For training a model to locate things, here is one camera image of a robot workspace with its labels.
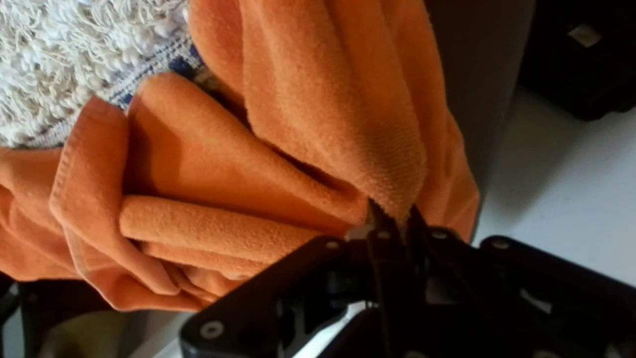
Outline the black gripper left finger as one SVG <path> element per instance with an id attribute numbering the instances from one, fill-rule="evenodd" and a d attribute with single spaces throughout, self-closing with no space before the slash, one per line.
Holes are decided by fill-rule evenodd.
<path id="1" fill-rule="evenodd" d="M 370 203 L 352 240 L 318 236 L 193 314 L 179 330 L 183 358 L 292 358 L 348 306 L 374 298 L 370 248 L 399 238 L 395 220 Z"/>

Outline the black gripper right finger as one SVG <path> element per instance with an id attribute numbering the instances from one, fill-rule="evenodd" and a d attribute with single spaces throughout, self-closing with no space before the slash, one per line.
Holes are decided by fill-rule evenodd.
<path id="1" fill-rule="evenodd" d="M 636 288 L 493 234 L 471 246 L 411 214 L 425 304 L 437 330 L 431 358 L 636 358 Z"/>

